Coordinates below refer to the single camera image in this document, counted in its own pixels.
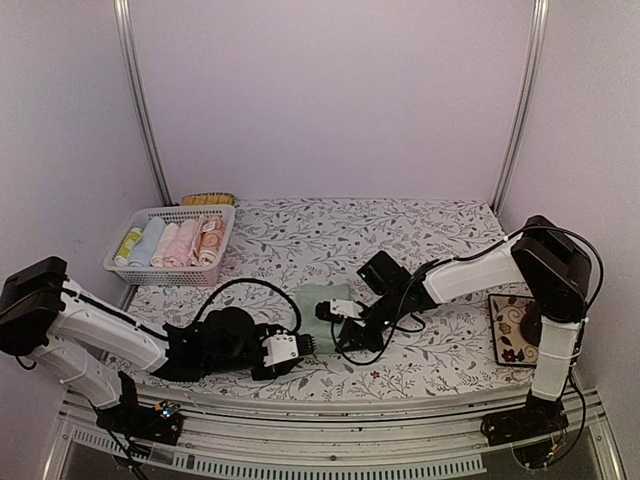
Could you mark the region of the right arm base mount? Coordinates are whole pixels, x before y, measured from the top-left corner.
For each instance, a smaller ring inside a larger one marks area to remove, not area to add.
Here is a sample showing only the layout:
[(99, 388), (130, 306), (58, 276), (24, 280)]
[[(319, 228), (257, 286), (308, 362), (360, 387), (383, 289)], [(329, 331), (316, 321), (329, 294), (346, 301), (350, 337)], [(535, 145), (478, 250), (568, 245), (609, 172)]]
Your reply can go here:
[(561, 400), (528, 396), (523, 407), (485, 415), (480, 432), (490, 446), (497, 446), (560, 432), (568, 426)]

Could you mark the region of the orange patterned towel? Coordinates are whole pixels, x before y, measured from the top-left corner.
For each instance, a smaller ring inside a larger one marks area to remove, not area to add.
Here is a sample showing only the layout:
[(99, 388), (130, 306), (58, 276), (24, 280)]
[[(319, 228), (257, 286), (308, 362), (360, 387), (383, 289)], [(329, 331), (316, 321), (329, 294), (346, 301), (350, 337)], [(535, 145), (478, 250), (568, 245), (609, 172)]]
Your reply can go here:
[(219, 215), (203, 220), (199, 233), (194, 238), (191, 265), (204, 267), (213, 264), (219, 257), (226, 222)]

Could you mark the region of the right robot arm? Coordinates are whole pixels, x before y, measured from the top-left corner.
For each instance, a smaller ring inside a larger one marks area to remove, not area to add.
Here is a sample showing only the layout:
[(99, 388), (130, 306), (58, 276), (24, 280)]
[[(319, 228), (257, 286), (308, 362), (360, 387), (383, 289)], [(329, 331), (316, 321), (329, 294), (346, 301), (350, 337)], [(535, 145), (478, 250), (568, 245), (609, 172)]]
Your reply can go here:
[(537, 436), (555, 420), (554, 403), (561, 399), (579, 332), (602, 288), (604, 265), (583, 236), (535, 215), (474, 254), (427, 261), (410, 271), (380, 251), (357, 274), (377, 295), (374, 303), (329, 299), (315, 307), (319, 320), (342, 327), (331, 332), (339, 354), (355, 349), (380, 357), (389, 342), (383, 334), (394, 332), (409, 315), (498, 287), (526, 291), (540, 313), (539, 356), (530, 404), (516, 422), (524, 435)]

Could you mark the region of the green towel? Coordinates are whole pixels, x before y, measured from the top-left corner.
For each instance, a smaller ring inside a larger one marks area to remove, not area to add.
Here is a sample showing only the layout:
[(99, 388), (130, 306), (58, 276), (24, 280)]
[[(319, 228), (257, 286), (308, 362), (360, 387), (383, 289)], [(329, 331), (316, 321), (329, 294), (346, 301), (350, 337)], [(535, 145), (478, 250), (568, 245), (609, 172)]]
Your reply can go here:
[(349, 287), (346, 284), (302, 284), (295, 292), (295, 303), (301, 313), (299, 332), (313, 338), (317, 354), (335, 352), (330, 333), (331, 322), (317, 316), (318, 312), (326, 312), (322, 304), (327, 305), (333, 299), (350, 300)]

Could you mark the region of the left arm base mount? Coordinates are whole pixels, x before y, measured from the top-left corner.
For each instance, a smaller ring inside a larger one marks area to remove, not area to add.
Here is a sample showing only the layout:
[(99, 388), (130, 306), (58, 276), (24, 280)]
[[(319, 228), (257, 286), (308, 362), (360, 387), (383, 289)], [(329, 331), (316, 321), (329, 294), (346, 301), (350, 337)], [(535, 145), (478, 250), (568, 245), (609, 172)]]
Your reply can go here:
[(184, 416), (179, 403), (167, 400), (153, 406), (140, 405), (136, 397), (121, 397), (115, 406), (97, 410), (97, 425), (122, 434), (127, 440), (140, 439), (176, 446)]

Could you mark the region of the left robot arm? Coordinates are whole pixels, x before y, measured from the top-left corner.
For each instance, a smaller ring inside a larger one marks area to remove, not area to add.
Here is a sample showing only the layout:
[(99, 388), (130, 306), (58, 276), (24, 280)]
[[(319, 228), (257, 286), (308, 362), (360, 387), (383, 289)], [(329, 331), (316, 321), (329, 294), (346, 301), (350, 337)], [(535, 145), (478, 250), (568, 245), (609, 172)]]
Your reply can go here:
[(92, 346), (170, 382), (247, 369), (255, 380), (288, 374), (315, 351), (298, 326), (256, 323), (244, 310), (201, 311), (185, 327), (152, 327), (84, 290), (51, 256), (6, 278), (1, 290), (1, 350), (57, 375), (128, 434), (148, 426), (135, 383), (94, 358)]

